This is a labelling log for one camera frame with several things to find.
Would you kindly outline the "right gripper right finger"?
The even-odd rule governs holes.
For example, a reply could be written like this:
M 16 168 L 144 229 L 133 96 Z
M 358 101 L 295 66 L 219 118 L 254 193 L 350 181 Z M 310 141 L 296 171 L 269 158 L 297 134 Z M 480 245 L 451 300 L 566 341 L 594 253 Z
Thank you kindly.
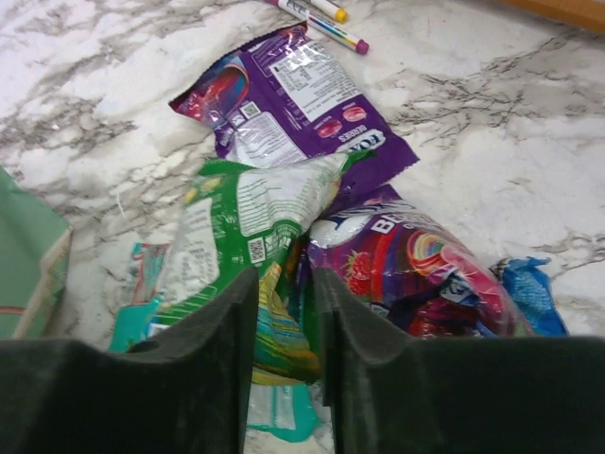
M 338 453 L 600 453 L 604 341 L 415 338 L 313 274 Z

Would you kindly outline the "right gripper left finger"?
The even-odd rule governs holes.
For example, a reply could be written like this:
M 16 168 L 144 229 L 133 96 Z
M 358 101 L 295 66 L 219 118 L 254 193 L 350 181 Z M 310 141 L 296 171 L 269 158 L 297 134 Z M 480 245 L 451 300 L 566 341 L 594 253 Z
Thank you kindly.
M 5 453 L 239 453 L 258 274 L 128 352 L 78 340 L 1 344 Z

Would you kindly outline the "teal snack packet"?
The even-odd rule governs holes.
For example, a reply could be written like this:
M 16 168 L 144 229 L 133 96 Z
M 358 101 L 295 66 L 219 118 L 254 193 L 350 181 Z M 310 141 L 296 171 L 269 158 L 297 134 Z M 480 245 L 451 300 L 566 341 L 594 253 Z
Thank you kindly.
M 124 353 L 152 335 L 158 285 L 170 251 L 168 244 L 136 243 L 130 255 L 124 304 L 118 310 L 109 350 Z M 320 419 L 305 385 L 251 385 L 247 427 L 290 443 L 307 440 Z

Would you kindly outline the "berries purple snack packet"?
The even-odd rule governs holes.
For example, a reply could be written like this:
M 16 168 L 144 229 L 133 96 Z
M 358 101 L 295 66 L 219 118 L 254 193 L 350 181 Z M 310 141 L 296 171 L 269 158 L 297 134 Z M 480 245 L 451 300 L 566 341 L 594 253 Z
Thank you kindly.
M 416 337 L 534 331 L 495 275 L 385 184 L 309 231 L 312 269 L 331 269 L 372 312 Z

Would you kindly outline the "green printed paper bag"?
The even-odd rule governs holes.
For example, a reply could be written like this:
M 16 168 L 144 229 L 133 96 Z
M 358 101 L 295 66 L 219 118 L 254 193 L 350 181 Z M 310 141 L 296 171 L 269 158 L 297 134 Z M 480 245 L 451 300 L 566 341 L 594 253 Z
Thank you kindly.
M 39 338 L 65 290 L 73 229 L 1 171 L 1 338 Z

